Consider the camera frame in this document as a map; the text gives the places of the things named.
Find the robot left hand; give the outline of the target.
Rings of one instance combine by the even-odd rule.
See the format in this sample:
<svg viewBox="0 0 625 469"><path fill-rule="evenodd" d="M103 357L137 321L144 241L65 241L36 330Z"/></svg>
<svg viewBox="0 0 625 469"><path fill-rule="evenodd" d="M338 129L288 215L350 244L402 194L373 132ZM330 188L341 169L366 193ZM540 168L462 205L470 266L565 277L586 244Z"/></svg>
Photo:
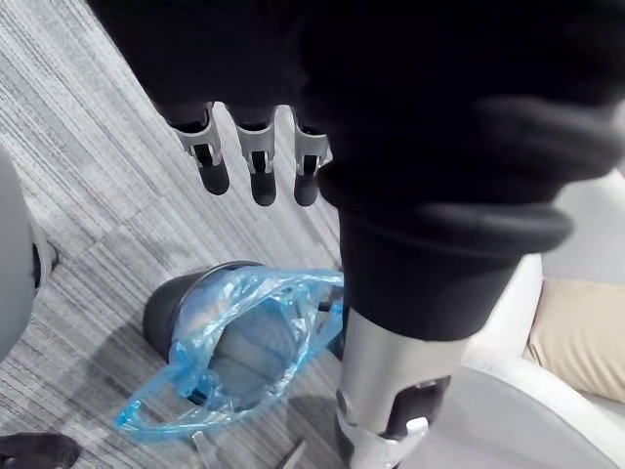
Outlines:
<svg viewBox="0 0 625 469"><path fill-rule="evenodd" d="M275 107L326 137L307 169L333 205L349 309L337 435L351 468L397 466L433 421L521 259L572 230L566 186L617 164L620 1L94 1L91 9L207 190L228 182L227 106L253 194Z"/></svg>

